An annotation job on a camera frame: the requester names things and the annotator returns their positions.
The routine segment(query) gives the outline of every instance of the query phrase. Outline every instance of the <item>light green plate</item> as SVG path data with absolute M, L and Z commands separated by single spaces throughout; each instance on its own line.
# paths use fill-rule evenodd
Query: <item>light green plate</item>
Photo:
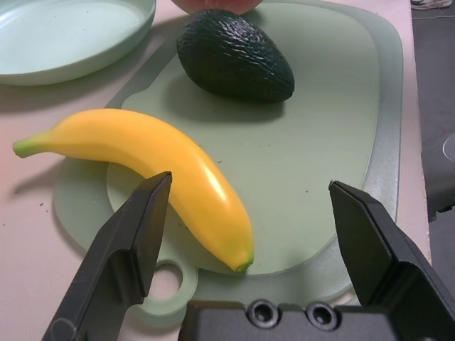
M 249 17 L 294 71 L 296 91 L 284 104 L 239 104 L 200 90 L 178 62 L 174 36 L 108 105 L 158 117 L 200 144 L 237 191 L 255 230 L 248 276 L 230 274 L 170 209 L 160 261 L 178 264 L 183 281 L 198 283 L 194 294 L 183 286 L 178 303 L 176 296 L 159 306 L 146 300 L 140 308 L 152 323 L 181 321 L 191 297 L 306 305 L 346 292 L 330 180 L 362 188 L 396 213 L 402 51 L 394 28 L 373 13 L 310 0 L 265 1 Z M 55 189 L 63 226 L 85 247 L 113 213 L 109 199 L 116 209 L 141 180 L 118 165 L 103 164 L 94 176 L 84 170 L 90 164 L 67 161 Z M 88 207 L 98 200 L 103 210 Z M 83 224 L 70 216 L 71 207 L 78 217 L 87 215 Z M 93 214 L 96 224 L 88 222 Z
M 0 83 L 51 84 L 108 66 L 154 14 L 155 0 L 1 0 Z

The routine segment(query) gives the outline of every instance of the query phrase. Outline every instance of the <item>plate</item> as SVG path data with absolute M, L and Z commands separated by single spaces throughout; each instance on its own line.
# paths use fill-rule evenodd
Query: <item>plate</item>
M 155 0 L 3 0 L 0 83 L 46 85 L 120 59 L 150 29 Z

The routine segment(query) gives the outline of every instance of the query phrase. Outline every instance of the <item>light green cutting board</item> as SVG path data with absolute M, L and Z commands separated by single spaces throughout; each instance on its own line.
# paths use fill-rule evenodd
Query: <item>light green cutting board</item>
M 180 321 L 193 293 L 199 299 L 248 303 L 265 297 L 305 305 L 346 291 L 350 281 L 334 238 L 330 180 L 367 190 L 395 216 L 402 54 L 394 29 L 372 13 L 320 1 L 265 1 L 249 17 L 294 71 L 296 90 L 285 103 L 235 103 L 199 89 L 176 57 L 176 36 L 109 103 L 167 121 L 200 144 L 244 202 L 255 231 L 255 262 L 248 276 L 233 275 L 169 210 L 160 260 L 177 264 L 183 281 L 189 277 L 194 285 L 186 282 L 159 304 L 146 300 L 141 311 L 156 324 Z M 71 171 L 87 161 L 70 163 L 55 190 L 55 207 L 63 226 L 87 247 L 87 233 L 75 230 L 92 229 L 94 236 L 100 225 L 76 227 L 61 214 L 69 212 L 62 206 L 101 210 L 71 199 L 71 183 L 83 192 L 85 183 L 107 178 L 103 207 L 109 198 L 117 209 L 140 177 L 110 165 L 94 180 L 90 172 Z

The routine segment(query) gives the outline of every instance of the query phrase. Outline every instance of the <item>banana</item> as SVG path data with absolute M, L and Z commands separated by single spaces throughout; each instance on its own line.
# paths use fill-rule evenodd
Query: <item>banana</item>
M 239 197 L 210 157 L 166 122 L 123 109 L 87 110 L 13 150 L 21 158 L 53 152 L 119 163 L 145 178 L 171 171 L 169 202 L 195 238 L 233 271 L 253 262 L 252 226 Z

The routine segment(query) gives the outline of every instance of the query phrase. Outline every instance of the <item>dark green avocado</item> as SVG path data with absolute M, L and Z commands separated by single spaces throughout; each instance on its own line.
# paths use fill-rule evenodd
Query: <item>dark green avocado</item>
M 288 62 L 263 30 L 220 9 L 195 14 L 177 40 L 183 69 L 197 86 L 248 102 L 283 102 L 294 92 Z

